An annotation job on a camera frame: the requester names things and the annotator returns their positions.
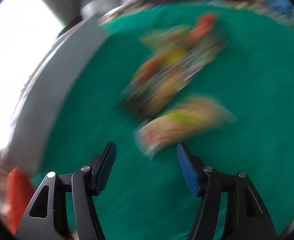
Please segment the beige green snack pack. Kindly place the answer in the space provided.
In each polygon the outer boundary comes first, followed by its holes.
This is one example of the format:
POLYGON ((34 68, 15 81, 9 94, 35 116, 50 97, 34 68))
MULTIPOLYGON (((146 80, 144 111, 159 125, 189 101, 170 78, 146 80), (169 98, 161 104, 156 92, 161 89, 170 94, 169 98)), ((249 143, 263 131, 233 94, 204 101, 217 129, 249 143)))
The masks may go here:
POLYGON ((139 149, 148 158, 188 137, 233 122, 235 116, 218 101, 194 96, 144 123, 135 136, 139 149))

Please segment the brown chocolate snack bar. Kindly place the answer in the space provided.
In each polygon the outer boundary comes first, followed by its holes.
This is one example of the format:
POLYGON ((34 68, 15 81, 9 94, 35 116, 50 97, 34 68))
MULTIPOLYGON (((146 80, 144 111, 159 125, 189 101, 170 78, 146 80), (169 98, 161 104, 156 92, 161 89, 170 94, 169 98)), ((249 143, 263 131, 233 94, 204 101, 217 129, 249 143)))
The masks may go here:
POLYGON ((142 85, 129 86, 120 105, 140 118, 156 116, 186 86, 182 72, 161 73, 142 85))

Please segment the orange sausage snack pack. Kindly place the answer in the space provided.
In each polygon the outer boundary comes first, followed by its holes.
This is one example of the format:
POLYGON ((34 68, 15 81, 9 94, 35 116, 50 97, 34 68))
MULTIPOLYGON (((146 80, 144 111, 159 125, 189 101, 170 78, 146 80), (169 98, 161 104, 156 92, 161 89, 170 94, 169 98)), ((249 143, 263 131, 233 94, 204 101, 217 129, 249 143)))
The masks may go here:
POLYGON ((176 64, 180 59, 169 53, 157 53, 145 61, 135 72, 130 85, 137 86, 145 83, 160 70, 176 64))

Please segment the yellow snack packet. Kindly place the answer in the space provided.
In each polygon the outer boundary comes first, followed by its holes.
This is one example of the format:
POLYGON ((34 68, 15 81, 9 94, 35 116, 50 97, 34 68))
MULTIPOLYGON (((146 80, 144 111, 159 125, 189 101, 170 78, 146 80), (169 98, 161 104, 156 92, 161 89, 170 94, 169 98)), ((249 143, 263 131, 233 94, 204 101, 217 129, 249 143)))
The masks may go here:
POLYGON ((161 56, 161 66, 169 67, 187 56, 186 35, 190 26, 177 25, 169 29, 152 30, 140 38, 155 55, 161 56))

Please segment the red snack packet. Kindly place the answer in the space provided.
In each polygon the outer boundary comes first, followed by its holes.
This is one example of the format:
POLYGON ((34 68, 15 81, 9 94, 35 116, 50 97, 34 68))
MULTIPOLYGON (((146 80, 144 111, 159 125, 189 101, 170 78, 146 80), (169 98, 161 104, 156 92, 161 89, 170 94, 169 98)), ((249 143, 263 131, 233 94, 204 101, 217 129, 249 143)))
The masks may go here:
POLYGON ((199 16, 194 28, 191 29, 187 37, 192 41, 197 41, 204 35, 210 33, 215 27, 215 20, 218 18, 217 14, 206 12, 199 16))

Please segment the black clear long snack pack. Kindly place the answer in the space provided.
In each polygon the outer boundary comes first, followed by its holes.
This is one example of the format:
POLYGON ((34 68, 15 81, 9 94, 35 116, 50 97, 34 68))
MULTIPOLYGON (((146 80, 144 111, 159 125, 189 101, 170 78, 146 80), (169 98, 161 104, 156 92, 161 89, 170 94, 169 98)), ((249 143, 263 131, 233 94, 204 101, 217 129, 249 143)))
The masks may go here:
POLYGON ((179 90, 186 87, 204 66, 214 61, 219 52, 224 48, 224 45, 220 33, 215 29, 200 38, 182 60, 182 74, 180 75, 182 85, 179 90))

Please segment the green satin cloth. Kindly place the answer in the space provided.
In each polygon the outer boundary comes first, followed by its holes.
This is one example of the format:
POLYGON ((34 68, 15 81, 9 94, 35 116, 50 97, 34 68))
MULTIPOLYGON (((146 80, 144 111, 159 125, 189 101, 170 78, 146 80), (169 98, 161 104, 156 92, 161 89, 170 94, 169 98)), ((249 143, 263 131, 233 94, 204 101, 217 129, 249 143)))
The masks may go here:
POLYGON ((106 188, 94 199, 107 239, 186 239, 200 199, 189 191, 175 139, 205 165, 254 183, 282 233, 294 218, 294 32, 250 10, 176 3, 103 25, 108 38, 71 89, 48 139, 33 183, 51 171, 74 172, 109 141, 117 156, 106 188), (174 92, 151 128, 124 98, 151 57, 142 39, 153 31, 193 26, 217 16, 217 55, 190 81, 172 78, 174 92))

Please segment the blue clothing pile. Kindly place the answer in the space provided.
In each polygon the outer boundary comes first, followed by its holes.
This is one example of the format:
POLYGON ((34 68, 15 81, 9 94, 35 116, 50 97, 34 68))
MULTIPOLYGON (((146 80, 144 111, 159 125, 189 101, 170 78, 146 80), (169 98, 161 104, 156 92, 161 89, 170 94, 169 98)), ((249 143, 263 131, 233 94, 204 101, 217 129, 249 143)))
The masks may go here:
POLYGON ((264 5, 294 21, 294 6, 289 0, 266 0, 264 5))

